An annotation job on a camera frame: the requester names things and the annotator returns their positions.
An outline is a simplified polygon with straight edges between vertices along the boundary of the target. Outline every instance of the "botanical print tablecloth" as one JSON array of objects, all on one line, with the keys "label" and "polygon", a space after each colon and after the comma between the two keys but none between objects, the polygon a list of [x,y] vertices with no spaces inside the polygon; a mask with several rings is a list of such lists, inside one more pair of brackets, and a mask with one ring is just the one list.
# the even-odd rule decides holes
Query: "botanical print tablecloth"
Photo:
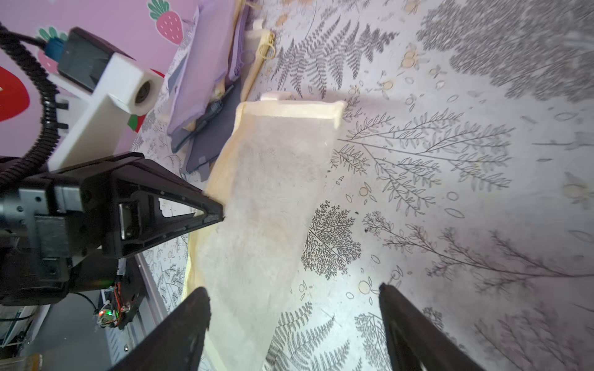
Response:
[{"label": "botanical print tablecloth", "polygon": [[[348,103],[264,368],[389,370],[387,282],[486,369],[591,369],[594,3],[260,4],[250,99]],[[179,173],[147,120],[136,148]],[[186,246],[145,252],[169,309]]]}]

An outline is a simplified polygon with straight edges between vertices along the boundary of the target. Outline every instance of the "coiled cable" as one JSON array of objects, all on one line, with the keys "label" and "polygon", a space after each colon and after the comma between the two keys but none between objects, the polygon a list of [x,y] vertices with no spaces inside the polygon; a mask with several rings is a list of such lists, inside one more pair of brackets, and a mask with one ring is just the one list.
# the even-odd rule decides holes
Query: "coiled cable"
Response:
[{"label": "coiled cable", "polygon": [[0,192],[35,174],[47,162],[59,141],[56,113],[58,87],[48,80],[48,73],[20,40],[23,40],[20,35],[8,31],[0,23],[0,48],[27,74],[39,91],[43,106],[42,129],[31,149],[19,161],[0,173]]}]

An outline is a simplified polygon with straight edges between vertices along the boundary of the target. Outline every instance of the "gray cloth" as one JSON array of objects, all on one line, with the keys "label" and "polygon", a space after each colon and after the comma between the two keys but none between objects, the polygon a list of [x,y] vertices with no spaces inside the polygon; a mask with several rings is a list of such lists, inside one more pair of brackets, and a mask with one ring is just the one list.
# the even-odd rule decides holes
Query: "gray cloth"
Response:
[{"label": "gray cloth", "polygon": [[196,120],[196,128],[193,131],[184,128],[176,129],[171,134],[171,152],[177,153],[195,134],[204,129],[221,112],[223,105],[224,102],[222,99],[209,103],[208,107],[206,107],[206,112]]},{"label": "gray cloth", "polygon": [[190,147],[184,165],[187,173],[199,170],[201,180],[208,179],[209,164],[217,158],[233,132],[235,110],[239,105],[240,95],[241,82],[237,80],[233,90],[223,98],[223,107],[219,114],[190,139]]}]

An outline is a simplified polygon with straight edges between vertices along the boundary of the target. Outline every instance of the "purple cloth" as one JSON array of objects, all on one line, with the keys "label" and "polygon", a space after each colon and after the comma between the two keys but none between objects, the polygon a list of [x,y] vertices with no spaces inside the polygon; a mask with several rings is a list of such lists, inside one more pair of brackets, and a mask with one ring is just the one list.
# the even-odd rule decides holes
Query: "purple cloth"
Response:
[{"label": "purple cloth", "polygon": [[239,13],[239,20],[235,26],[235,36],[233,37],[233,49],[230,55],[229,65],[229,81],[235,81],[239,78],[241,68],[244,66],[243,52],[244,52],[244,33],[245,33],[245,22],[248,19],[249,6],[244,5],[243,9]]},{"label": "purple cloth", "polygon": [[235,0],[202,0],[186,66],[174,96],[167,134],[204,114],[218,80],[227,74]]}]

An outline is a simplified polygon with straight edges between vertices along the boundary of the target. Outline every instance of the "black cable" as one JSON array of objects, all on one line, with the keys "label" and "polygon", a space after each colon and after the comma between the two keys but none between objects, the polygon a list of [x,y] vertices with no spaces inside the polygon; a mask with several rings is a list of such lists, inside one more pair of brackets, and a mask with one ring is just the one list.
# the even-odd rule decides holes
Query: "black cable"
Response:
[{"label": "black cable", "polygon": [[0,48],[27,74],[41,98],[42,129],[36,142],[25,155],[0,173],[0,192],[27,176],[35,174],[46,163],[58,145],[56,94],[58,87],[48,80],[48,73],[35,57],[21,44],[18,36],[0,23]]},{"label": "black cable", "polygon": [[17,321],[23,321],[25,319],[29,319],[29,318],[33,317],[36,314],[37,314],[37,311],[35,313],[33,313],[32,315],[29,315],[29,316],[26,316],[26,317],[20,317],[20,318],[0,318],[0,322],[17,322]]},{"label": "black cable", "polygon": [[93,306],[93,313],[94,314],[99,313],[99,310],[97,309],[97,307],[95,307],[95,304],[93,304],[93,301],[91,299],[89,299],[88,296],[86,296],[85,294],[81,294],[81,293],[71,293],[71,294],[79,295],[79,296],[82,296],[83,298],[87,299],[87,301],[89,303],[91,303],[91,305]]},{"label": "black cable", "polygon": [[18,41],[22,41],[27,44],[35,45],[41,50],[45,49],[45,47],[48,45],[48,43],[46,43],[44,40],[36,39],[35,37],[21,35],[20,33],[16,33],[16,32],[11,32],[11,33],[14,35],[14,37],[16,37],[18,39]]}]

